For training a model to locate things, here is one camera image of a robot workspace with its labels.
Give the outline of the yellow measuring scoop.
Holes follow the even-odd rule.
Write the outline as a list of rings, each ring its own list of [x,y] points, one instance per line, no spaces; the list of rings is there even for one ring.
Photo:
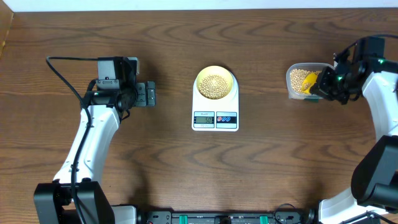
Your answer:
[[[309,73],[302,82],[301,91],[304,94],[310,94],[310,88],[316,83],[318,75]]]

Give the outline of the yellow plastic bowl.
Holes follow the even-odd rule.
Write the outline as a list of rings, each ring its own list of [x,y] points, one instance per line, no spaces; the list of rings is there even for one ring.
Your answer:
[[[227,79],[227,81],[229,83],[229,93],[228,94],[230,94],[230,92],[232,91],[232,89],[234,87],[233,75],[226,68],[221,67],[221,66],[216,66],[216,65],[206,67],[200,71],[200,73],[198,74],[197,79],[196,79],[197,90],[198,90],[199,84],[202,82],[202,80],[209,75],[220,75],[223,78]]]

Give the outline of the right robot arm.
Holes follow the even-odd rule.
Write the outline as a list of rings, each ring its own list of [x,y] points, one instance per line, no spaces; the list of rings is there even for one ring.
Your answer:
[[[379,223],[397,213],[397,62],[384,56],[386,34],[358,39],[334,56],[310,93],[345,105],[364,97],[376,143],[355,168],[351,185],[319,203],[319,223]]]

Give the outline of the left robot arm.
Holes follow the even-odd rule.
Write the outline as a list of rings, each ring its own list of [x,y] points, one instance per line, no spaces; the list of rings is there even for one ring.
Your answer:
[[[137,208],[111,205],[101,188],[101,179],[123,113],[132,107],[154,105],[154,82],[90,82],[80,125],[65,162],[51,183],[39,184],[34,192],[40,223],[137,223]]]

